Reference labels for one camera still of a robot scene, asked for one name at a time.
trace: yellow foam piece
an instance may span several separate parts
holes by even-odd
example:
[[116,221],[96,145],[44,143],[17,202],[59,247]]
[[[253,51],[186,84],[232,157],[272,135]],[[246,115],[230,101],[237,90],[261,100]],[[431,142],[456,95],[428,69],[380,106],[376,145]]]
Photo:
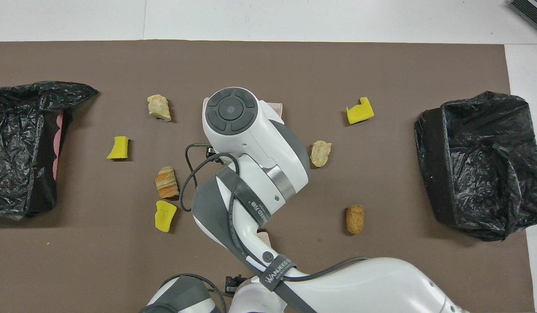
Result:
[[371,103],[369,103],[369,99],[367,99],[367,97],[359,98],[359,102],[360,104],[352,107],[351,109],[346,107],[346,113],[348,115],[348,122],[350,125],[368,120],[375,115],[372,111]]
[[170,223],[176,213],[177,207],[163,200],[157,201],[157,212],[155,213],[155,227],[167,233],[170,230]]
[[128,137],[116,136],[114,137],[114,147],[112,151],[106,157],[107,159],[127,159],[128,158]]

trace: gray button pad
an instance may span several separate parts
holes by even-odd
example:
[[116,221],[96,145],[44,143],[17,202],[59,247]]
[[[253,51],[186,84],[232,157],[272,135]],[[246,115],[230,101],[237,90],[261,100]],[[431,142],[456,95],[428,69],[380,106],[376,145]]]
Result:
[[224,88],[207,102],[207,124],[217,133],[235,135],[248,129],[257,117],[255,96],[245,89]]

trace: gray velcro strap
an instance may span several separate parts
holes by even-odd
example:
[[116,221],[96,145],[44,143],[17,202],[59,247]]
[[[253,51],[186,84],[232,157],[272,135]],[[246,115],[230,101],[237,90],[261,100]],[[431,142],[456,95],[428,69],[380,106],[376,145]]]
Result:
[[216,176],[233,193],[259,226],[263,226],[269,221],[271,214],[265,204],[232,169],[227,166]]
[[279,254],[259,277],[259,281],[266,289],[273,291],[280,283],[284,274],[296,265],[283,254]]

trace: circular button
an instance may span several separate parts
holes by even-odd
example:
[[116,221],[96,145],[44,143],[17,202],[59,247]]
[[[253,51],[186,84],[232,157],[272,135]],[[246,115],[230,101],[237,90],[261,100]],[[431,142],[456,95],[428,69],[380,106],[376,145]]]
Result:
[[219,114],[227,120],[233,121],[243,113],[243,102],[238,97],[225,97],[219,102]]

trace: brown peanut-shaped object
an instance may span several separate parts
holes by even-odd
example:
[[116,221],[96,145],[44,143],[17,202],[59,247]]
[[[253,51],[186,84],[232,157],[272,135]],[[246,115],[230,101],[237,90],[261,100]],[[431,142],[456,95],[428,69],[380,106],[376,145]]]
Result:
[[363,230],[365,212],[363,206],[350,206],[346,210],[346,227],[348,232],[359,234]]

